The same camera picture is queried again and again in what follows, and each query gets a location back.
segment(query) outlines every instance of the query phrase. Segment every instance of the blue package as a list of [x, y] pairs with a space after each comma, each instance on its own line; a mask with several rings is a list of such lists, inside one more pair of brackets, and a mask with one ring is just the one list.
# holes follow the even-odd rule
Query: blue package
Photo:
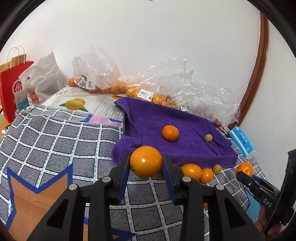
[[245, 133], [238, 127], [235, 126], [230, 132], [229, 135], [236, 143], [243, 156], [246, 159], [254, 158], [256, 150], [253, 144], [249, 141]]

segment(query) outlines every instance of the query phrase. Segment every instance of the plastic bag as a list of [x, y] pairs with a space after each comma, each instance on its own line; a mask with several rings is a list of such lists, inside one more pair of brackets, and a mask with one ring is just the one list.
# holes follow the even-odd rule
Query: plastic bag
[[119, 81], [120, 72], [111, 54], [99, 46], [91, 46], [90, 52], [74, 57], [72, 61], [74, 77], [70, 86], [79, 86], [90, 93], [124, 93], [125, 85]]
[[[239, 101], [232, 90], [201, 81], [185, 59], [165, 60], [129, 81], [133, 82], [126, 88], [130, 97], [179, 108], [224, 126], [238, 120]], [[141, 95], [143, 90], [150, 99]]]
[[42, 103], [64, 87], [58, 80], [57, 73], [57, 62], [54, 53], [51, 52], [19, 76], [30, 104]]

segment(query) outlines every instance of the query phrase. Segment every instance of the red paper bag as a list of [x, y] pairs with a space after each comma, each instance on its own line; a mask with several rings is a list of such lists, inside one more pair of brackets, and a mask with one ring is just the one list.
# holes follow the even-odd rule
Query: red paper bag
[[33, 63], [27, 61], [0, 73], [0, 100], [5, 119], [9, 123], [14, 120], [16, 110], [29, 106], [27, 94], [18, 77]]

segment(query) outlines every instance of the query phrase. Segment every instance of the checkered blanket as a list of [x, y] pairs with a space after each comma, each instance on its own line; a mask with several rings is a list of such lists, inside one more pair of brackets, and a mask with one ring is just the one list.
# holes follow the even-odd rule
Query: checkered blanket
[[[15, 215], [13, 187], [9, 185], [11, 171], [19, 176], [24, 186], [42, 188], [53, 177], [71, 168], [68, 184], [79, 186], [93, 184], [109, 174], [115, 166], [110, 152], [121, 138], [122, 129], [115, 126], [77, 122], [82, 112], [61, 110], [52, 107], [31, 107], [23, 111], [14, 121], [9, 132], [0, 142], [0, 218], [15, 237], [12, 214]], [[237, 165], [246, 162], [238, 153]], [[251, 161], [256, 176], [265, 178], [255, 160]], [[223, 169], [215, 175], [209, 186], [223, 184], [242, 208], [248, 199], [243, 186], [235, 178], [235, 168]], [[140, 179], [130, 172], [125, 198], [121, 205], [110, 206], [112, 228], [136, 236], [132, 241], [179, 240], [182, 223], [182, 206], [174, 206], [168, 197], [163, 175]], [[89, 204], [85, 217], [88, 218]], [[205, 240], [209, 240], [207, 208], [204, 208]]]

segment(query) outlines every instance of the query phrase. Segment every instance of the printed lemon illustration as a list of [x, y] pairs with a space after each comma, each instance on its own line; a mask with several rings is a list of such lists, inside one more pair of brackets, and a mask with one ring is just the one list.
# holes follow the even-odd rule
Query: printed lemon illustration
[[88, 112], [88, 110], [84, 107], [85, 100], [82, 98], [75, 98], [73, 100], [68, 100], [64, 104], [60, 104], [60, 106], [64, 106], [69, 110], [82, 110]]

